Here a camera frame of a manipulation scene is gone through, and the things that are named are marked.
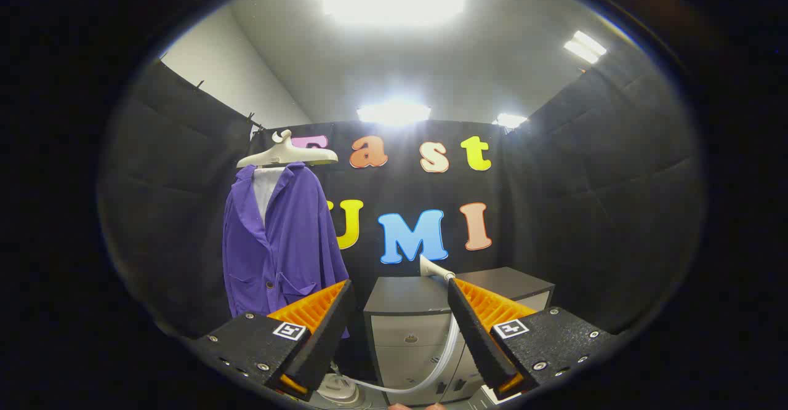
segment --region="shirt pocket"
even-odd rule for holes
[[[233,316],[244,312],[268,313],[261,309],[261,298],[265,294],[262,292],[262,267],[236,264],[229,267],[228,280],[236,303],[236,314]]]
[[[284,295],[284,299],[287,301],[288,305],[312,294],[318,286],[315,282],[294,283],[282,272],[279,272],[276,278],[278,279],[279,286],[282,289],[282,295]]]

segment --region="white hose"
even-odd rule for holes
[[[449,279],[454,277],[454,273],[450,273],[450,275],[446,275],[445,279],[448,281]],[[394,393],[394,394],[402,394],[402,393],[413,393],[419,390],[423,390],[423,388],[429,387],[438,376],[443,373],[446,365],[448,364],[448,360],[451,359],[451,354],[454,352],[454,346],[457,343],[457,334],[459,332],[459,327],[457,326],[457,320],[454,318],[454,314],[451,314],[451,323],[448,326],[448,337],[446,338],[446,345],[444,346],[444,351],[441,354],[441,359],[438,360],[437,365],[433,369],[432,373],[429,376],[425,377],[424,381],[419,382],[419,384],[414,385],[411,388],[404,388],[400,390],[399,388],[387,388],[387,387],[380,387],[380,385],[372,385],[367,382],[358,381],[358,379],[352,379],[352,377],[343,376],[344,379],[347,379],[349,382],[353,382],[358,385],[364,385],[364,387],[372,388],[373,390],[380,390],[386,393]]]

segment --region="yellow letter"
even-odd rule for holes
[[[358,199],[346,199],[340,203],[340,208],[345,211],[345,234],[337,236],[340,250],[352,247],[358,241],[358,211],[364,203]],[[334,203],[329,201],[329,210],[332,210]]]
[[[459,143],[459,146],[467,150],[468,165],[475,171],[486,171],[493,165],[481,155],[482,150],[489,150],[490,147],[487,143],[482,142],[479,136],[470,136],[470,138]]]

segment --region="white clothes hanger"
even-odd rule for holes
[[[238,161],[237,168],[245,166],[272,166],[276,164],[305,163],[311,166],[338,163],[337,154],[324,148],[301,148],[293,146],[290,141],[290,130],[282,135],[274,132],[271,135],[274,145],[262,153],[251,155]]]

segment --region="nozzle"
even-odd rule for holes
[[[424,255],[419,255],[419,276],[440,276],[445,281],[454,277],[454,272],[439,267],[435,262],[426,259]]]

